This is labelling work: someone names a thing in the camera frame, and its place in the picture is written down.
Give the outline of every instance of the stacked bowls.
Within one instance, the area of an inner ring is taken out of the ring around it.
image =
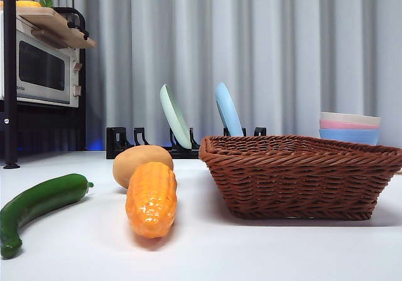
[[[327,140],[377,145],[381,118],[321,112],[320,137]]]

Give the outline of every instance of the wicker basket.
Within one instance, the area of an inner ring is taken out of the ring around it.
[[[233,215],[365,220],[402,149],[306,136],[207,136],[199,152]]]

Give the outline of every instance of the mint green plate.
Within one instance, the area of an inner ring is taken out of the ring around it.
[[[168,120],[170,129],[183,148],[191,149],[190,130],[184,121],[182,111],[178,107],[175,96],[165,84],[160,91],[163,112]]]

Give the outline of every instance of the green leaf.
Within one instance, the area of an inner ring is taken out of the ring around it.
[[[53,7],[53,1],[52,1],[52,0],[45,0],[45,2],[46,2],[46,6],[47,6],[48,8],[52,8],[52,7]]]

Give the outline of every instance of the oven door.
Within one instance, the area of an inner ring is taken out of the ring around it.
[[[17,97],[70,104],[70,57],[17,31]]]

